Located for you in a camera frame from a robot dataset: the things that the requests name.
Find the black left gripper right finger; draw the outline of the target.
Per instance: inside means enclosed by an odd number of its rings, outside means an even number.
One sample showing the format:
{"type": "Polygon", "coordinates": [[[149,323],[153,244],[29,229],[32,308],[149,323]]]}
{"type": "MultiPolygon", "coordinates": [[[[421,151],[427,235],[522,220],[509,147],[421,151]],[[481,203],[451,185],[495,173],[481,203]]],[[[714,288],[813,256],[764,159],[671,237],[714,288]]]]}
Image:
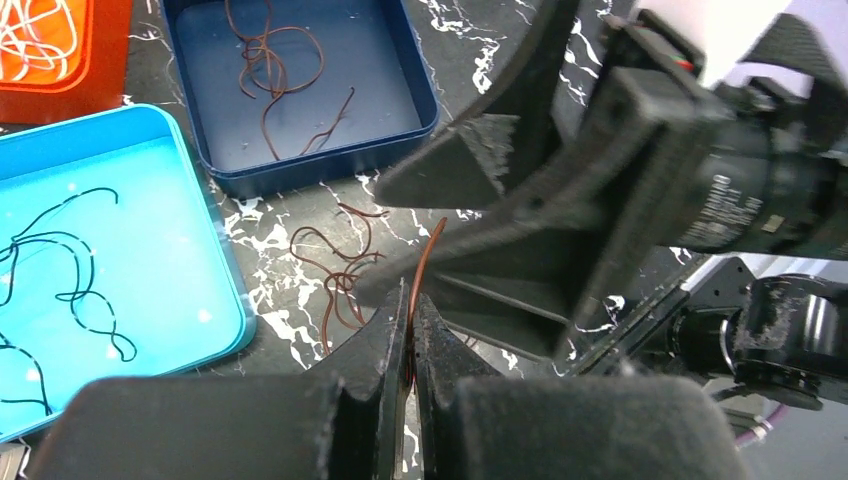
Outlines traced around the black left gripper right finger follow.
{"type": "Polygon", "coordinates": [[[427,479],[745,479],[718,405],[674,376],[502,375],[433,302],[414,319],[427,479]]]}

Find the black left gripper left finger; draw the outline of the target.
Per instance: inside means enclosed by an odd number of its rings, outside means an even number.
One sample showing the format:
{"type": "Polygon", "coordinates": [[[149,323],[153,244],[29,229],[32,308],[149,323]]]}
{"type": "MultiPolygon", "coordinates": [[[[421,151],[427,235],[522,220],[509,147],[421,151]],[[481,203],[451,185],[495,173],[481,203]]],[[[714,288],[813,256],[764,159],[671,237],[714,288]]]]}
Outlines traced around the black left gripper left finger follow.
{"type": "Polygon", "coordinates": [[[111,377],[83,387],[33,479],[392,479],[402,450],[408,286],[299,374],[111,377]]]}

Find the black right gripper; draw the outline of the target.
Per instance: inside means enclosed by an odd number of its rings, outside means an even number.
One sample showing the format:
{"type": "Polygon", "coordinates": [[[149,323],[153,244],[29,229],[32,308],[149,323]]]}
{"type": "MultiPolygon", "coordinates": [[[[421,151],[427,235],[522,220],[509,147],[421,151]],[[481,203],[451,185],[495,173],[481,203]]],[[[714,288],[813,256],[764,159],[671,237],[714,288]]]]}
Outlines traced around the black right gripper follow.
{"type": "MultiPolygon", "coordinates": [[[[383,174],[388,207],[484,210],[539,166],[576,1],[544,1],[491,87],[383,174]]],[[[779,13],[741,61],[811,80],[806,96],[769,76],[708,76],[708,56],[669,13],[605,20],[606,54],[571,151],[589,161],[608,213],[598,242],[843,259],[847,85],[818,32],[779,13]]]]}

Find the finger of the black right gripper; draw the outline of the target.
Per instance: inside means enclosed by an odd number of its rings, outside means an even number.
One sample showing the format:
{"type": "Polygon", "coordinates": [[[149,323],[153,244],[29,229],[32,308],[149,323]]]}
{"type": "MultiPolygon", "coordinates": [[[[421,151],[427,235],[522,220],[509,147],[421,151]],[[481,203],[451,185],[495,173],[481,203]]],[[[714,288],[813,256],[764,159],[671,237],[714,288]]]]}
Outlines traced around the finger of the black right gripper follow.
{"type": "Polygon", "coordinates": [[[587,206],[455,228],[442,220],[417,249],[366,270],[355,296],[375,306],[406,283],[458,330],[532,359],[574,361],[609,330],[604,300],[623,285],[622,255],[619,221],[587,206]]]}

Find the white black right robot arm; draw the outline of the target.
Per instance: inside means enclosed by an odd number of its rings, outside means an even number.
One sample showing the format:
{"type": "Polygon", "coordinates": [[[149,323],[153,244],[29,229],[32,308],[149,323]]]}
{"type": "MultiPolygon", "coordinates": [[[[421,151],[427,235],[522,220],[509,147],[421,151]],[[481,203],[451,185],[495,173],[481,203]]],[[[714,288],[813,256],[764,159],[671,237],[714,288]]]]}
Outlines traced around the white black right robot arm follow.
{"type": "Polygon", "coordinates": [[[847,257],[847,82],[783,1],[604,19],[574,133],[554,121],[575,1],[546,1],[377,203],[479,210],[357,297],[411,284],[428,479],[744,479],[721,401],[847,395],[847,286],[740,255],[847,257]]]}

